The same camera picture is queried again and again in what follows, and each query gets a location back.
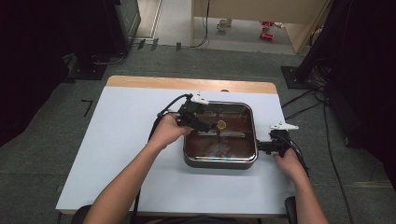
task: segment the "gray carpet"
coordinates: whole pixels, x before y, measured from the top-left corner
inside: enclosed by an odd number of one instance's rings
[[[298,66],[304,56],[211,49],[158,47],[146,45],[121,62],[109,65],[100,81],[76,80],[62,83],[38,111],[24,133],[0,148],[0,223],[56,223],[59,186],[65,183],[106,81],[113,75],[147,77],[191,77],[276,84],[282,104],[302,90],[289,90],[281,65]],[[93,105],[84,117],[89,103]],[[316,103],[305,96],[284,108],[285,117]],[[304,153],[312,183],[331,223],[349,223],[346,203],[340,190],[327,147],[323,105],[318,105],[289,123],[300,130],[291,138]],[[330,107],[326,107],[332,154],[344,184],[355,223],[394,223],[396,195],[382,168],[363,148],[344,145],[342,128]],[[358,182],[374,183],[372,186]],[[61,223],[69,223],[62,216]],[[263,223],[288,223],[286,219],[265,218]]]

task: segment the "table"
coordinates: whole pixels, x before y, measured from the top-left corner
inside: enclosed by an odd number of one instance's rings
[[[192,0],[191,45],[194,17],[206,17],[208,0]],[[326,15],[332,0],[212,0],[209,18],[286,23],[286,31],[296,53],[300,53],[309,36]]]
[[[261,141],[269,141],[270,125],[284,121],[272,83],[111,77],[56,209],[74,214],[81,206],[93,203],[147,143],[156,114],[179,95],[196,91],[212,101],[250,105]],[[177,110],[182,103],[171,108]],[[183,138],[179,138],[154,162],[141,189],[139,216],[285,216],[284,200],[294,195],[294,188],[272,156],[260,153],[247,170],[192,168],[183,161],[182,148]]]

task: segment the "hand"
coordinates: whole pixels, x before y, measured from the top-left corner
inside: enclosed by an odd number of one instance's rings
[[[187,135],[191,131],[192,128],[190,127],[177,126],[176,115],[166,114],[157,125],[157,128],[148,141],[148,145],[164,149],[169,144],[175,142],[181,135]]]
[[[280,169],[282,169],[282,171],[291,179],[295,180],[302,175],[306,176],[304,167],[301,165],[295,151],[292,148],[286,150],[283,158],[277,154],[274,155],[274,158]]]

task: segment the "wooden table edge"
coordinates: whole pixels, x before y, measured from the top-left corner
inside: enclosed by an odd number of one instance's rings
[[[106,86],[277,94],[276,86],[272,82],[251,82],[179,77],[112,76],[107,80]]]

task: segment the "person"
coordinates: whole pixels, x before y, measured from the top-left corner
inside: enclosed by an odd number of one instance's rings
[[[192,128],[177,126],[176,116],[163,116],[153,135],[136,157],[102,190],[90,206],[84,223],[121,223],[131,208],[157,156]],[[293,150],[275,155],[280,168],[292,179],[296,191],[298,223],[327,223],[309,179]]]

